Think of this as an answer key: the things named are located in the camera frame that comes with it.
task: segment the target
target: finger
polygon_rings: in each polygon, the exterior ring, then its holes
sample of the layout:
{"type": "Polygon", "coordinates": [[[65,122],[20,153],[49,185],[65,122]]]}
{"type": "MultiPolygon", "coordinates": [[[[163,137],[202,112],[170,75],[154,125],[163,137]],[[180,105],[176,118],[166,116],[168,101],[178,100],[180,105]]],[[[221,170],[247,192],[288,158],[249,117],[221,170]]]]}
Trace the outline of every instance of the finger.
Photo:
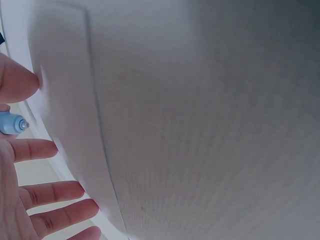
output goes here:
{"type": "Polygon", "coordinates": [[[35,74],[0,54],[0,103],[21,102],[39,88],[35,74]]]}
{"type": "Polygon", "coordinates": [[[0,112],[8,112],[11,107],[8,104],[0,104],[0,112]]]}
{"type": "Polygon", "coordinates": [[[42,239],[56,231],[94,217],[98,210],[97,204],[92,199],[85,199],[53,211],[31,215],[30,219],[34,230],[42,239]]]}
{"type": "Polygon", "coordinates": [[[77,235],[70,237],[67,240],[99,240],[101,237],[101,230],[97,226],[91,226],[77,235]]]}
{"type": "Polygon", "coordinates": [[[15,163],[25,160],[51,158],[58,152],[53,141],[44,139],[7,139],[4,142],[8,143],[3,143],[3,145],[6,145],[10,150],[15,163]]]}
{"type": "Polygon", "coordinates": [[[81,198],[85,190],[77,181],[59,181],[19,187],[20,199],[26,210],[62,201],[81,198]]]}

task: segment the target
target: pen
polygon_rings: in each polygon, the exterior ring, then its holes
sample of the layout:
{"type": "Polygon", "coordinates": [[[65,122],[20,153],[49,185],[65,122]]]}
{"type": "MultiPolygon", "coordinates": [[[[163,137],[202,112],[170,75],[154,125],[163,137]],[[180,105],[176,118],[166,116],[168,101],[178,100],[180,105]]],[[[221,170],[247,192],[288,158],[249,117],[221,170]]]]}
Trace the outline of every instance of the pen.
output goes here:
{"type": "Polygon", "coordinates": [[[0,112],[0,132],[5,135],[18,135],[29,126],[30,124],[19,114],[0,112]]]}

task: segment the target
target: skin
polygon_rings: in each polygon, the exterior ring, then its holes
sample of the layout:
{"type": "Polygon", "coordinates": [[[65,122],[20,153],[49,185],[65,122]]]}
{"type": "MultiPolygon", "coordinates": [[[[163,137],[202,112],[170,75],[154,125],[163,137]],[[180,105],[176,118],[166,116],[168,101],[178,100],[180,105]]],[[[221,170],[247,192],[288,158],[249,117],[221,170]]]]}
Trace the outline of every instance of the skin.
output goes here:
{"type": "MultiPolygon", "coordinates": [[[[5,103],[20,102],[39,88],[36,75],[0,54],[0,112],[5,103]]],[[[92,199],[48,212],[28,215],[27,210],[51,203],[78,199],[84,189],[77,181],[18,186],[15,163],[56,155],[56,145],[43,139],[15,139],[0,134],[0,239],[40,240],[45,236],[95,216],[99,210],[92,199]]],[[[101,231],[93,226],[69,240],[98,240],[101,231]]]]}

